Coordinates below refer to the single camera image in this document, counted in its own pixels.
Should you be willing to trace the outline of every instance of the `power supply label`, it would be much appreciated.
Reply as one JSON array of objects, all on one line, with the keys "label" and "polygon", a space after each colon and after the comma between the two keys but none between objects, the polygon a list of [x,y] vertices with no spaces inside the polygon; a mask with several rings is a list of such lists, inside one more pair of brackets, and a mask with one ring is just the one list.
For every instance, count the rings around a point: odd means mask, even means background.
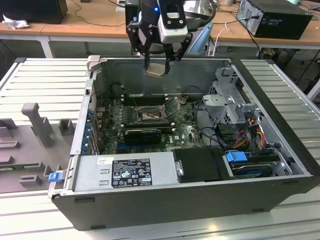
[{"label": "power supply label", "polygon": [[114,160],[111,185],[114,188],[152,185],[150,158]]}]

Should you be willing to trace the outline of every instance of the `motherboard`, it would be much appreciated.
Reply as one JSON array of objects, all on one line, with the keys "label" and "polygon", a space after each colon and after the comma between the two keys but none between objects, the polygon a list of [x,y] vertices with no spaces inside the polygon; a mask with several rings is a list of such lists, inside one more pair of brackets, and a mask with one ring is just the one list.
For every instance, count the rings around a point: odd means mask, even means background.
[{"label": "motherboard", "polygon": [[180,96],[165,100],[158,105],[141,105],[139,99],[132,98],[128,104],[124,99],[114,99],[101,108],[98,115],[104,146],[101,152],[152,153],[204,147],[194,121],[197,103]]}]

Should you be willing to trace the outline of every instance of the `computer case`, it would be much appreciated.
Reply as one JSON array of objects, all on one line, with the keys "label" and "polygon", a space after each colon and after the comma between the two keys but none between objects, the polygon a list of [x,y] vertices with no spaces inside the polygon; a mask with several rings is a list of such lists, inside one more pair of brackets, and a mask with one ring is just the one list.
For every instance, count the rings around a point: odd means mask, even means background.
[{"label": "computer case", "polygon": [[293,40],[300,39],[312,17],[287,0],[242,0],[236,15],[256,38]]},{"label": "computer case", "polygon": [[60,24],[68,11],[66,0],[1,0],[0,20],[3,15],[13,20]]}]

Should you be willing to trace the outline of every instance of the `desk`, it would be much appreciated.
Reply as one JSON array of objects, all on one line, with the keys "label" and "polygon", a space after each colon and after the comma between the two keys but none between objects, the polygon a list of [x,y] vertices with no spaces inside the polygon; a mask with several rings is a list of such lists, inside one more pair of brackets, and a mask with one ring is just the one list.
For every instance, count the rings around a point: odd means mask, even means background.
[{"label": "desk", "polygon": [[[8,40],[33,40],[41,43],[46,58],[54,58],[50,41],[70,42],[112,42],[129,43],[124,23],[125,13],[117,12],[116,5],[107,0],[93,0],[91,3],[81,3],[80,0],[66,0],[68,12],[61,24],[31,23],[31,27],[24,29],[8,29],[0,24],[0,39]],[[84,22],[76,17],[100,25],[121,26],[98,26]]]},{"label": "desk", "polygon": [[[84,20],[112,26],[92,25],[76,17],[75,12],[79,7],[73,1],[82,7],[77,14]],[[8,29],[0,24],[0,39],[39,41],[46,58],[54,57],[49,45],[50,41],[129,43],[125,25],[121,25],[125,23],[125,13],[116,12],[116,5],[108,0],[92,0],[91,3],[80,3],[80,0],[66,0],[66,2],[68,13],[62,24],[31,23],[30,28],[17,30]],[[230,11],[235,6],[222,6],[221,8]],[[235,17],[228,12],[217,12],[213,22],[224,23],[234,20]],[[228,26],[231,31],[224,31],[220,35],[218,42],[220,46],[257,47],[241,23],[235,22]],[[214,40],[223,28],[223,24],[214,25],[211,33]],[[272,38],[255,38],[255,40],[261,48],[319,49],[320,20],[312,20],[300,40]]]}]

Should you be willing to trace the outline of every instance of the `sticker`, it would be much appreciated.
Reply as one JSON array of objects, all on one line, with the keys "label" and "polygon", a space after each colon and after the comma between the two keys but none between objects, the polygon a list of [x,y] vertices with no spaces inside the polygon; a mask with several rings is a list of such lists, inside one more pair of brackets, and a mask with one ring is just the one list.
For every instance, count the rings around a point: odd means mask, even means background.
[{"label": "sticker", "polygon": [[5,172],[5,171],[13,171],[14,169],[11,167],[4,167],[4,168],[0,168],[0,172]]},{"label": "sticker", "polygon": [[100,165],[100,164],[112,164],[114,160],[114,157],[111,156],[111,157],[98,157],[98,162],[97,164]]},{"label": "sticker", "polygon": [[152,185],[151,164],[149,158],[112,161],[113,188],[126,188]]}]

